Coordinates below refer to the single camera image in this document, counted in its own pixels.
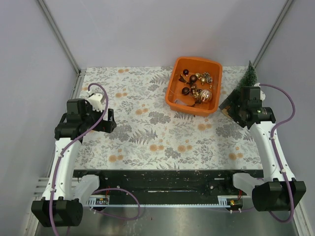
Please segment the orange plastic bin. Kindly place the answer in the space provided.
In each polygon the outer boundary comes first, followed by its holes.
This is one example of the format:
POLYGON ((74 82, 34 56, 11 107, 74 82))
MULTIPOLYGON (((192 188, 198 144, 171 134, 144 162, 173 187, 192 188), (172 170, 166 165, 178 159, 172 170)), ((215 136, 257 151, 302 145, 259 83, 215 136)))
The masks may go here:
POLYGON ((199 58, 199 57, 179 57, 177 58, 165 95, 165 102, 170 109, 177 112, 183 112, 190 115, 207 117, 216 112, 219 106, 222 81, 222 65, 218 62, 199 58), (183 70, 187 69, 189 74, 185 76, 183 70), (200 78, 204 72, 209 72, 213 81, 204 85, 200 78), (189 81, 191 75, 196 75, 198 80, 195 83, 189 81), (190 88, 189 95, 182 95, 184 87, 190 88), (212 99, 208 103, 199 100, 199 93, 208 89, 212 93, 212 99), (180 99, 187 105, 174 104, 175 99, 180 99))

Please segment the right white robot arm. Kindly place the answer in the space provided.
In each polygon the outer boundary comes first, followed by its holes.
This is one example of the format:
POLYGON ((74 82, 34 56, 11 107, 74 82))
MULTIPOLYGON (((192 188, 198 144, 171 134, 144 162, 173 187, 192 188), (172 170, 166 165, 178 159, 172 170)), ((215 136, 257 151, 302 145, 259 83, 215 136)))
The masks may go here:
POLYGON ((233 90, 220 109, 249 130, 263 166, 262 180, 247 173, 236 173, 224 182, 225 191, 234 195, 241 190, 252 198, 257 211, 293 212, 306 193, 306 186, 303 181, 297 181, 287 164, 278 138, 279 124, 273 110, 263 106, 260 87, 233 90))

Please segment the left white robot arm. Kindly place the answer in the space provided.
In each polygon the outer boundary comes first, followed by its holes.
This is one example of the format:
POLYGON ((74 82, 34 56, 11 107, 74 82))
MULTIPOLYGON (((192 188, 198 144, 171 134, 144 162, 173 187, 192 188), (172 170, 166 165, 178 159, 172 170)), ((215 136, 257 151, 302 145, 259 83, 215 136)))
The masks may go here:
POLYGON ((96 175, 82 177, 72 186, 75 160, 83 137, 90 131, 111 133, 116 128, 114 111, 100 93, 88 98, 70 99, 55 128, 55 156, 46 188, 40 200, 32 202, 31 211, 43 227, 78 226, 83 205, 94 192, 102 194, 105 180, 96 175))

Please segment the small green christmas tree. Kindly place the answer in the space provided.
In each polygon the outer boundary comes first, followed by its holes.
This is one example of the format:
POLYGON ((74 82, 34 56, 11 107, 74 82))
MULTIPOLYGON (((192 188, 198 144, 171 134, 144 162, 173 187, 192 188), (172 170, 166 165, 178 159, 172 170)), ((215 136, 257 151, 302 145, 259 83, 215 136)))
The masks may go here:
POLYGON ((257 83, 257 74, 252 62, 249 61, 248 67, 239 81, 236 89, 241 90, 242 87, 253 87, 257 83))

